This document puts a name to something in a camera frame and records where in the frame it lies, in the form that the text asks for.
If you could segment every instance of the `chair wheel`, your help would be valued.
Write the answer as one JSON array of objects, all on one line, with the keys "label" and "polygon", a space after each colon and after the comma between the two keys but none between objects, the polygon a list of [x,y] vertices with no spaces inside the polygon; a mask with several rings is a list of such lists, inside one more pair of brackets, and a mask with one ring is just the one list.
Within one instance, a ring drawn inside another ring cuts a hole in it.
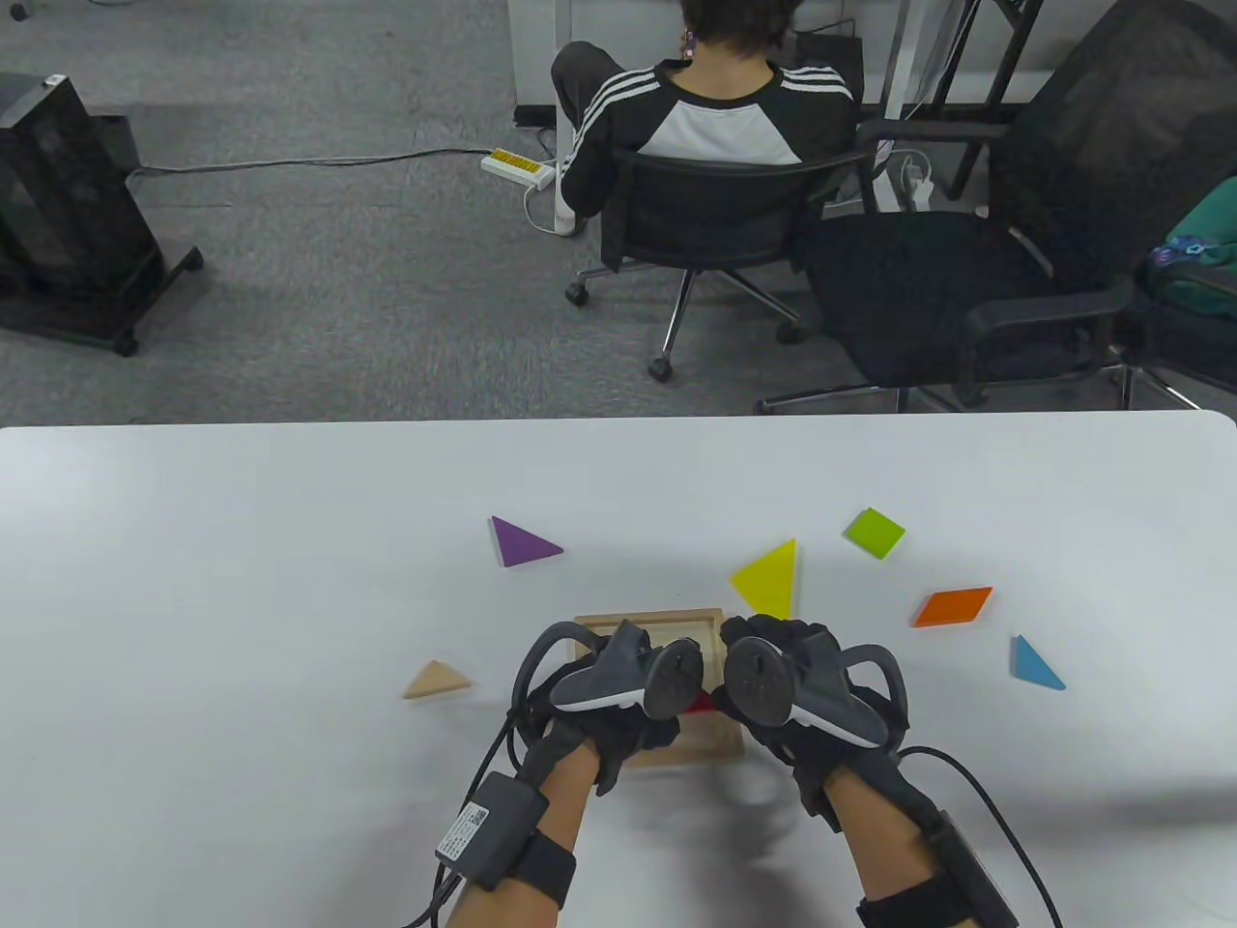
[{"label": "chair wheel", "polygon": [[664,384],[674,376],[674,367],[670,366],[669,358],[654,358],[648,363],[648,376],[658,384]]},{"label": "chair wheel", "polygon": [[111,342],[111,350],[119,354],[121,358],[132,358],[137,354],[137,339],[134,337],[132,332],[124,332],[116,335]]},{"label": "chair wheel", "polygon": [[570,287],[563,291],[563,296],[567,297],[567,302],[573,306],[584,306],[589,302],[589,290],[583,283],[573,283]]},{"label": "chair wheel", "polygon": [[797,345],[808,337],[803,327],[787,319],[777,327],[777,340],[783,345]]}]

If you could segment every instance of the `chair backrest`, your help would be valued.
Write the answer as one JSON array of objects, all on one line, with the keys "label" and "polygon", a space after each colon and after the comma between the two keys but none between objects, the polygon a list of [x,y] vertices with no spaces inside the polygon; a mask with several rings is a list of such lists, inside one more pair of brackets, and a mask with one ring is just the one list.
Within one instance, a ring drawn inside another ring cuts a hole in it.
[{"label": "chair backrest", "polygon": [[1117,0],[992,146],[992,218],[1103,286],[1235,170],[1233,0]]},{"label": "chair backrest", "polygon": [[684,270],[750,267],[788,257],[809,198],[860,160],[735,165],[616,150],[618,177],[601,212],[601,261],[623,257]]}]

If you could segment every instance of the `gray carpet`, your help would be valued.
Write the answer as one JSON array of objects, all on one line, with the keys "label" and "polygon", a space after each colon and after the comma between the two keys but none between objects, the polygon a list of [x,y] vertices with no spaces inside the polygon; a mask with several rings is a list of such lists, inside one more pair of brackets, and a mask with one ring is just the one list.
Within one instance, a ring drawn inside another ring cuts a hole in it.
[{"label": "gray carpet", "polygon": [[[4,20],[0,61],[129,114],[146,163],[537,152],[511,127],[503,0],[45,0]],[[836,345],[778,345],[762,307],[705,280],[677,377],[654,384],[673,272],[597,281],[586,311],[568,306],[588,238],[533,231],[520,188],[476,161],[142,179],[151,224],[200,245],[207,270],[147,317],[131,360],[0,333],[0,424],[730,415],[855,377]],[[753,277],[810,312],[788,269]],[[1096,382],[992,407],[1113,401]]]}]

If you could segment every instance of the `wooden frame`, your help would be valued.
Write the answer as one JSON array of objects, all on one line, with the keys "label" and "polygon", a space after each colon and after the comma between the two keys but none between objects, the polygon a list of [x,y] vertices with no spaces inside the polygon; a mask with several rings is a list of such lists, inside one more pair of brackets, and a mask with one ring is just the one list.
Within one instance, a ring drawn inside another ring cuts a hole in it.
[{"label": "wooden frame", "polygon": [[[575,621],[599,635],[610,635],[630,619],[648,632],[653,647],[675,638],[689,637],[700,645],[704,655],[704,688],[708,692],[721,684],[726,646],[721,641],[721,624],[726,620],[720,609],[687,609],[670,612],[630,612],[626,615],[581,615]],[[583,656],[585,648],[578,645]],[[709,763],[743,756],[742,726],[721,713],[694,713],[680,716],[682,731],[669,747],[642,751],[627,763],[635,767],[670,767],[684,763]]]}]

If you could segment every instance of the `hand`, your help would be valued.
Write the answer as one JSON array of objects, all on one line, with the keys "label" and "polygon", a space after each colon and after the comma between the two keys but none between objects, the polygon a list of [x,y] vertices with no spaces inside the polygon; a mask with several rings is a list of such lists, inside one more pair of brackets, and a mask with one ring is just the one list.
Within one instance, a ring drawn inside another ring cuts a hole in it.
[{"label": "hand", "polygon": [[[755,615],[751,619],[734,617],[721,626],[721,640],[727,647],[745,637],[764,638],[802,667],[810,664],[810,657],[803,646],[804,640],[819,634],[833,637],[824,625],[808,625],[798,620],[781,621],[767,615]],[[851,693],[876,709],[884,719],[891,731],[891,742],[901,741],[907,730],[907,720],[901,718],[893,704],[876,690],[854,685],[849,676],[846,682]],[[821,729],[802,725],[798,721],[787,721],[778,728],[758,725],[738,710],[725,685],[714,690],[713,702],[719,711],[743,724],[752,737],[792,768],[804,808],[809,814],[824,815],[835,830],[837,820],[824,794],[825,781],[839,767],[854,763],[861,755],[872,755],[872,760],[875,755],[889,756],[888,750],[857,747]]]},{"label": "hand", "polygon": [[600,761],[597,796],[605,796],[618,780],[623,761],[643,750],[668,747],[678,737],[679,720],[653,721],[640,707],[565,713],[550,705],[549,692],[554,684],[569,673],[589,667],[594,661],[596,655],[588,655],[557,669],[528,694],[528,708],[532,728],[542,737],[553,723],[555,733],[578,733],[596,752]]}]

